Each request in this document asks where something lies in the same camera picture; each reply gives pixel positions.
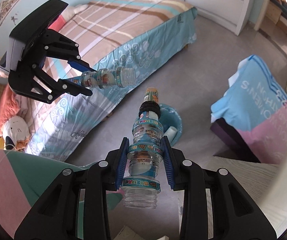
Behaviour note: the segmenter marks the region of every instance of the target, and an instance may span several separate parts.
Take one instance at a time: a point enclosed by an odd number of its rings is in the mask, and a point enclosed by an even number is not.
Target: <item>blue trash can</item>
[[[161,117],[159,122],[162,123],[164,132],[166,132],[170,126],[173,126],[178,130],[176,136],[170,144],[171,147],[173,147],[182,134],[182,120],[176,109],[165,104],[159,105],[161,110]]]

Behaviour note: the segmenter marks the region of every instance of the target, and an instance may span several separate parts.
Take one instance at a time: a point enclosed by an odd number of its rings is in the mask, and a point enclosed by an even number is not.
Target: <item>pink fabric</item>
[[[12,92],[9,84],[7,84],[0,99],[0,136],[2,136],[2,126],[5,122],[20,111],[20,106],[15,97],[16,94]]]
[[[59,15],[59,17],[49,26],[48,29],[52,29],[56,32],[61,30],[61,28],[66,24],[66,20],[63,18],[62,15]]]
[[[251,131],[237,130],[261,163],[280,164],[287,154],[287,102]]]
[[[5,152],[0,150],[0,225],[12,238],[30,209]]]

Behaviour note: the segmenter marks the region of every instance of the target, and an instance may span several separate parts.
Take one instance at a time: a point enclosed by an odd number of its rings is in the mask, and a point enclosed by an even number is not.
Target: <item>clear plastic bottle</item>
[[[87,88],[106,89],[115,85],[124,88],[136,84],[136,73],[133,68],[118,67],[116,70],[102,68],[97,72],[83,72],[80,83]]]
[[[158,103],[155,88],[148,88],[144,102]],[[133,125],[133,144],[128,151],[129,177],[125,177],[122,189],[125,191],[124,206],[156,208],[157,194],[161,191],[156,180],[159,164],[162,162],[160,139],[163,136],[162,124],[153,111],[145,111]]]

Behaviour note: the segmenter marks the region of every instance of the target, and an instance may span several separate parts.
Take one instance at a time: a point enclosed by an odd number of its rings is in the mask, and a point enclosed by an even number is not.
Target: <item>silver screw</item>
[[[182,164],[185,165],[185,166],[191,166],[191,165],[192,165],[192,161],[190,161],[190,160],[184,160],[184,161],[182,162]]]
[[[99,162],[99,166],[100,166],[100,167],[107,167],[107,166],[108,166],[108,162],[106,162],[106,161],[101,161],[101,162]]]
[[[228,171],[226,169],[220,169],[219,170],[219,173],[223,176],[227,175],[228,174]]]
[[[65,176],[71,174],[71,169],[64,169],[64,170],[62,171],[62,174],[65,175]]]

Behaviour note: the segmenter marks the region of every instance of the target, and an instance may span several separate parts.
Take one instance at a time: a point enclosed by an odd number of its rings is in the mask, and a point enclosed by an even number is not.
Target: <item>cardboard box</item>
[[[277,27],[279,27],[285,34],[287,34],[287,25],[285,25],[282,21],[277,22]]]

